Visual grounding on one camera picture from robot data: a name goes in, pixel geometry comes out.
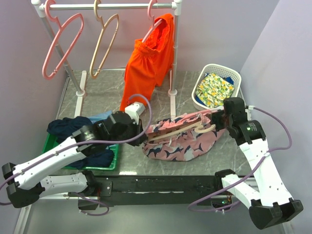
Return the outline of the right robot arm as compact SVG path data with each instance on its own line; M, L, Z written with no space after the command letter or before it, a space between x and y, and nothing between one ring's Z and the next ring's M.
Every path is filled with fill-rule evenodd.
M215 174L214 190L229 192L249 210L253 224L260 230L288 222L303 211L300 200L294 199L285 187L271 156L264 130L257 120L248 120L244 100L230 97L224 100L224 109L211 115L217 130L226 129L251 167L258 189L230 170Z

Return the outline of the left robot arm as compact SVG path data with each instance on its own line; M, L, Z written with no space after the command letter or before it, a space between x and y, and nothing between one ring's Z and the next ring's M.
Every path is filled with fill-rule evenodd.
M116 112L105 120L81 127L55 148L28 162L3 165L5 181L1 187L6 188L9 202L2 205L22 208L41 197L64 192L93 195L98 183L91 171L57 177L52 177L51 173L100 153L112 144L138 146L147 139L146 131L140 119L134 120L125 112Z

